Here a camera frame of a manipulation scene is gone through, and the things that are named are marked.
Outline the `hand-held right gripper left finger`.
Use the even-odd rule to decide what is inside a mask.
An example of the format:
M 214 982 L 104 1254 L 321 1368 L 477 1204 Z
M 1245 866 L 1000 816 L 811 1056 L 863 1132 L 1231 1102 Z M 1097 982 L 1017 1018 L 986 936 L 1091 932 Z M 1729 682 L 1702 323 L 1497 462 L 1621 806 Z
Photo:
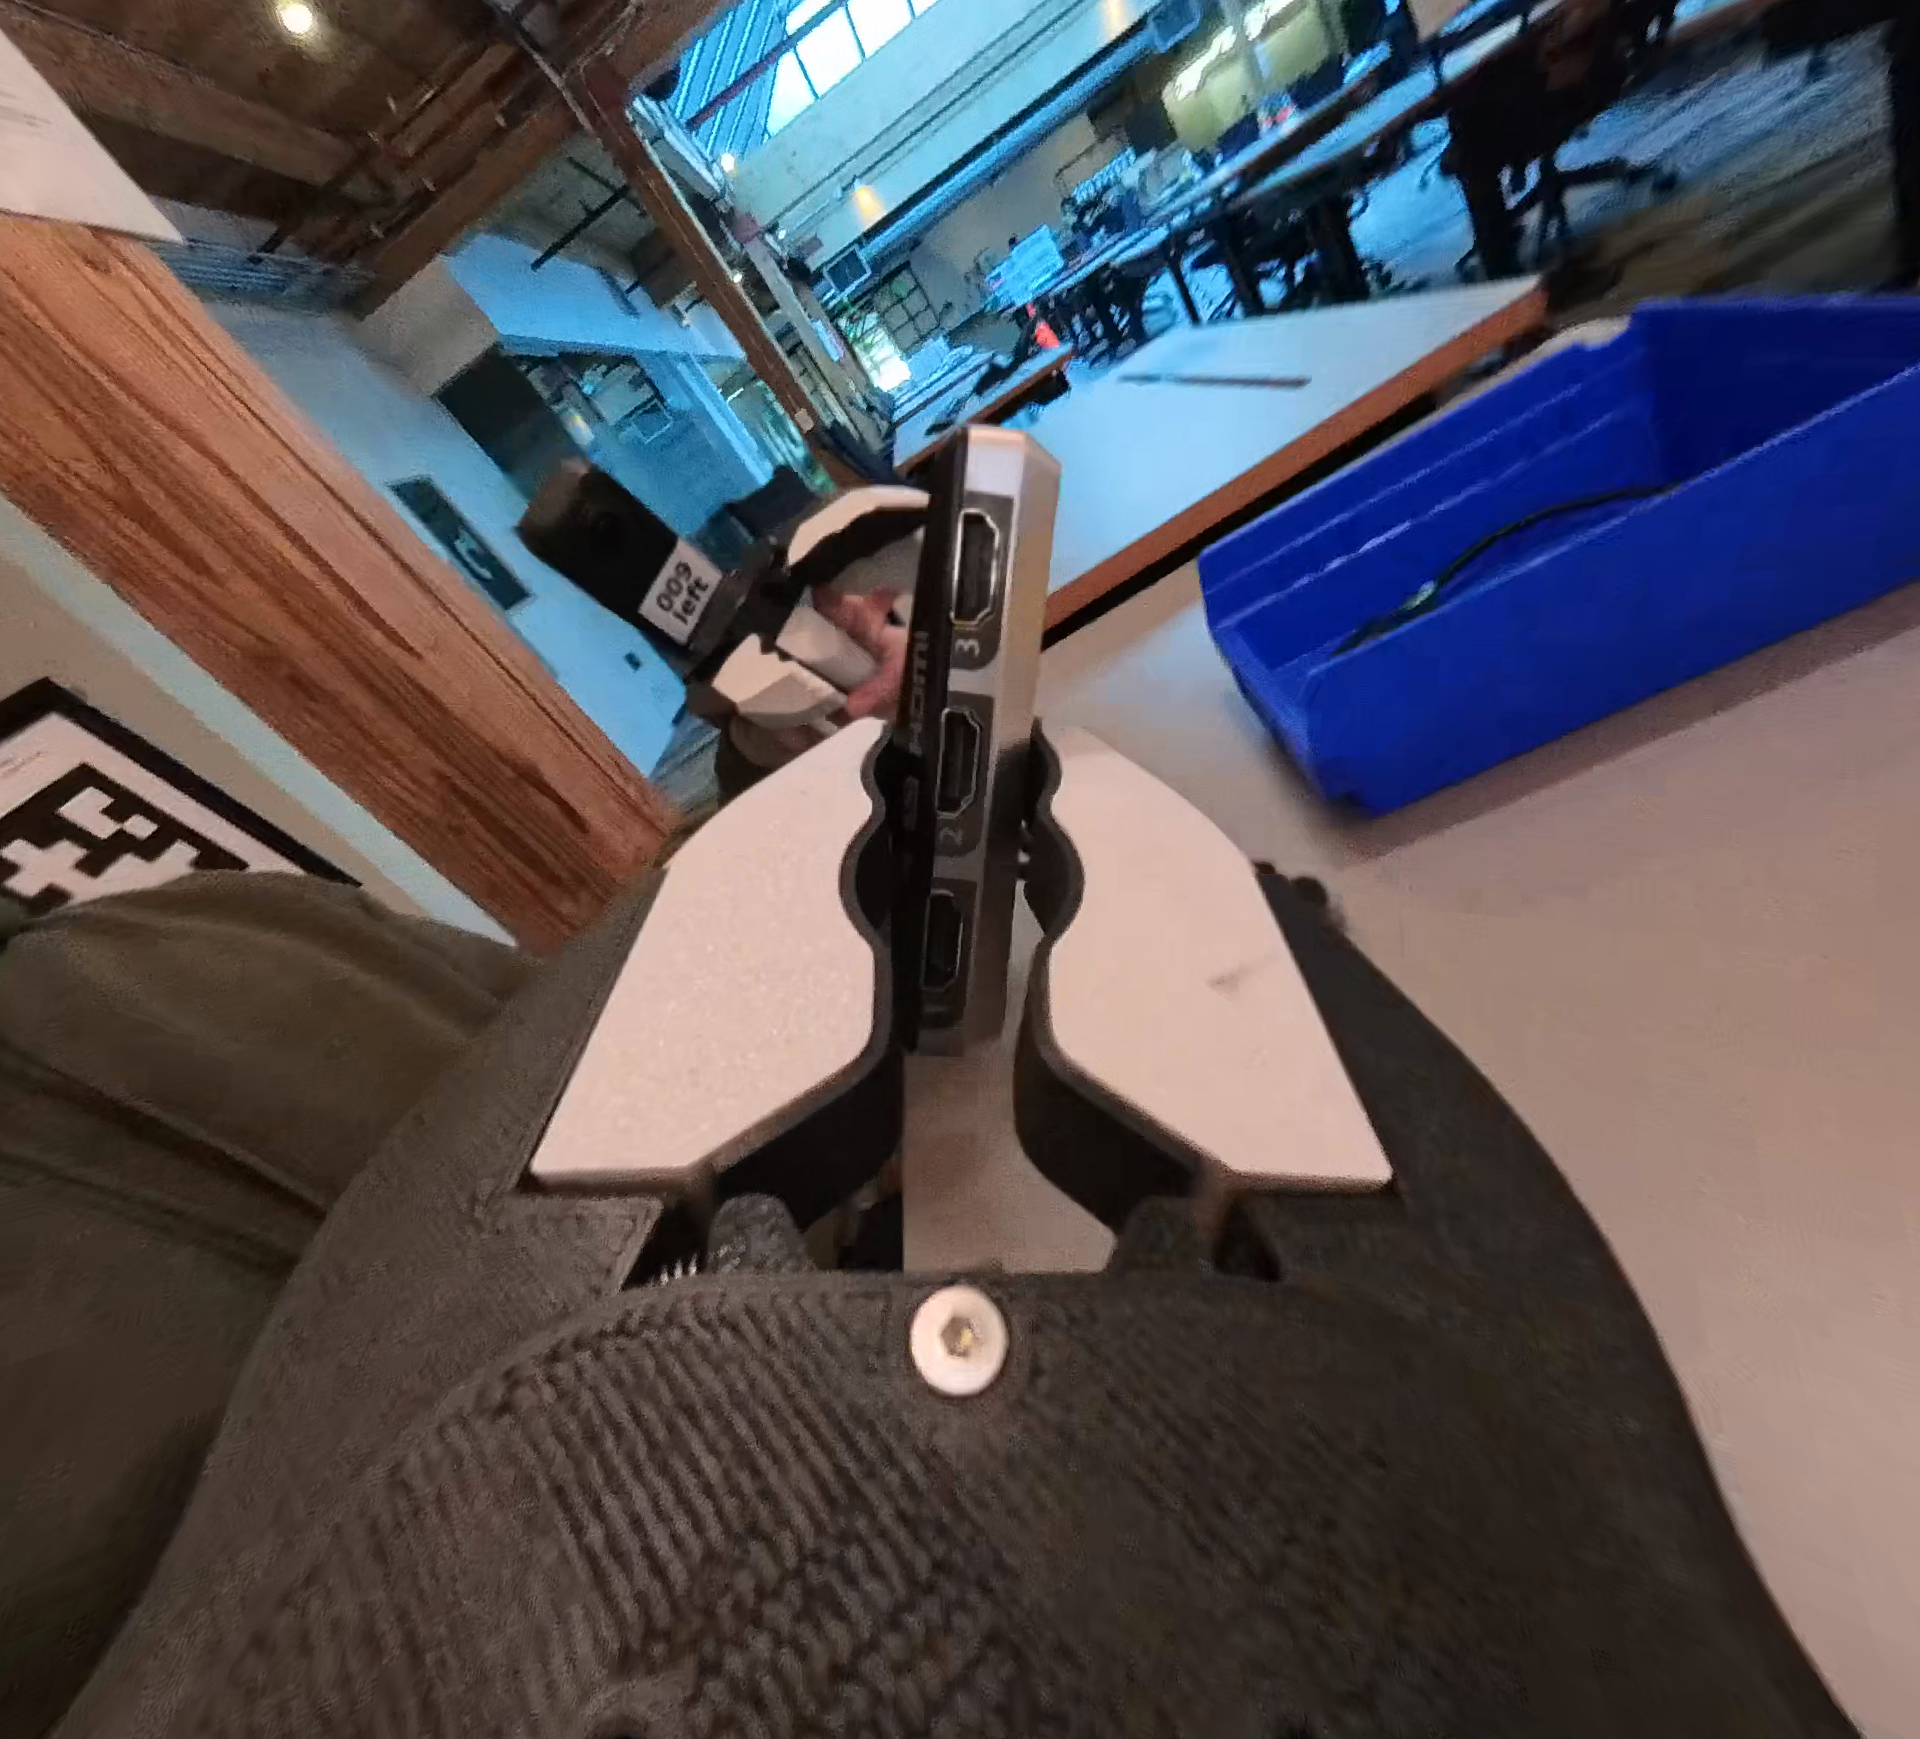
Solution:
M 535 1146 L 531 1184 L 686 1210 L 765 1194 L 814 1224 L 900 1148 L 902 1054 L 877 778 L 837 736 L 709 818 L 664 866 Z

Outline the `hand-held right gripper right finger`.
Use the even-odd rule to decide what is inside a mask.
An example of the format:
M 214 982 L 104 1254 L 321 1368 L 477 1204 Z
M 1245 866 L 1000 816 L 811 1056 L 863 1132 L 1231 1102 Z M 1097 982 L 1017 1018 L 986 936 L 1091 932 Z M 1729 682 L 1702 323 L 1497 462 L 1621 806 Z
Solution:
M 1212 1232 L 1256 1200 L 1389 1192 L 1389 1154 L 1268 876 L 1092 734 L 1036 728 L 1030 752 L 1027 1160 L 1113 1232 L 1156 1200 Z

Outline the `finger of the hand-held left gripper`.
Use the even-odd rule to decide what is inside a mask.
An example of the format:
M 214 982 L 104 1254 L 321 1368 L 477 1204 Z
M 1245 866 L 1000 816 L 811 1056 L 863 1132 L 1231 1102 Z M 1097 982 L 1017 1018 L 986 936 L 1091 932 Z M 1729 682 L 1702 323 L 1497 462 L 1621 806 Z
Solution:
M 786 576 L 803 590 L 912 590 L 933 496 L 912 486 L 854 488 L 786 538 Z
M 714 696 L 761 730 L 811 730 L 846 702 L 840 688 L 776 648 L 735 648 L 714 672 Z

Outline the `black port hub box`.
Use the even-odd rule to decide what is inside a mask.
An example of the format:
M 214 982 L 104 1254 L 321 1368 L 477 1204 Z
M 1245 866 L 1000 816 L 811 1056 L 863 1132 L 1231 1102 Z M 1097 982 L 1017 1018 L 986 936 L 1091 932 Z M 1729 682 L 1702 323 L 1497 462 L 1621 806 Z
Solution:
M 1061 466 L 964 426 L 925 456 L 926 524 L 880 752 L 902 1044 L 960 1056 L 1004 1022 Z

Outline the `empty grey desk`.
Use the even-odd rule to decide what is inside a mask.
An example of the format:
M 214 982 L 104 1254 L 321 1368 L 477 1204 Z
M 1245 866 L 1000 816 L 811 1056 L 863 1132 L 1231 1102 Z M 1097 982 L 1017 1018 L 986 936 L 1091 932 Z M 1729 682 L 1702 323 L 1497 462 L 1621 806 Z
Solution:
M 1063 470 L 1055 646 L 1544 327 L 1543 277 L 1164 335 L 1029 428 Z

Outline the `wooden pillar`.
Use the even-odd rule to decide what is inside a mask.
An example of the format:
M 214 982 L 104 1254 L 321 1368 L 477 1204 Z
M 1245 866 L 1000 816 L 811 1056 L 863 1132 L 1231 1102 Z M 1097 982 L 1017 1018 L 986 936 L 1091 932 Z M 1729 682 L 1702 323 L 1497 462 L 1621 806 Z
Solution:
M 5 504 L 291 750 L 322 818 L 555 950 L 672 814 L 143 245 L 5 219 Z

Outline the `blue plastic bin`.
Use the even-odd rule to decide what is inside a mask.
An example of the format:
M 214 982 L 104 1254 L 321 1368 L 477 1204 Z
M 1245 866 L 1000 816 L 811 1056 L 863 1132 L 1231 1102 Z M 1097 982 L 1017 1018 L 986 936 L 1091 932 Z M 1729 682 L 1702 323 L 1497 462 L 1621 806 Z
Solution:
M 1385 816 L 1918 574 L 1917 297 L 1650 305 L 1198 558 L 1308 788 Z

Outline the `olive green jacket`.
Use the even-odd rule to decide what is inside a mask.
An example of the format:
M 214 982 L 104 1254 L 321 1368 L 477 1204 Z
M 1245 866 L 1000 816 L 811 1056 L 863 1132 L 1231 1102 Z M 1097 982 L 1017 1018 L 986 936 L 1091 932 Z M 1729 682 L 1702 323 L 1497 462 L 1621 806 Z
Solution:
M 300 874 L 5 910 L 5 1736 L 60 1724 L 325 1218 L 538 964 Z

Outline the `black white marker poster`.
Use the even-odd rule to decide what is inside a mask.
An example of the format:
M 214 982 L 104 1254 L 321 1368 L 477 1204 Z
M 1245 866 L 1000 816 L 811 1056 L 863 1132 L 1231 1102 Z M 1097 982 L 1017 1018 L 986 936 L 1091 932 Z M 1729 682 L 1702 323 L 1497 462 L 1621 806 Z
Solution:
M 46 916 L 192 874 L 357 880 L 50 680 L 3 700 L 3 902 Z

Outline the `black office chair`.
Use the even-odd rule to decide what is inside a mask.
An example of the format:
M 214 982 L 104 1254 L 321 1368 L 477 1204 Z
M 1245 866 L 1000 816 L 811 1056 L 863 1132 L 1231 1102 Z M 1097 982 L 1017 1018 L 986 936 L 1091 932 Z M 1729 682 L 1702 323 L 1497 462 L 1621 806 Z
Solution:
M 1672 169 L 1609 157 L 1568 169 L 1562 151 L 1647 77 L 1667 47 L 1676 0 L 1555 0 L 1452 95 L 1440 171 L 1467 213 L 1482 279 L 1522 271 L 1524 219 L 1538 249 L 1572 237 L 1571 193 L 1591 187 L 1678 189 Z

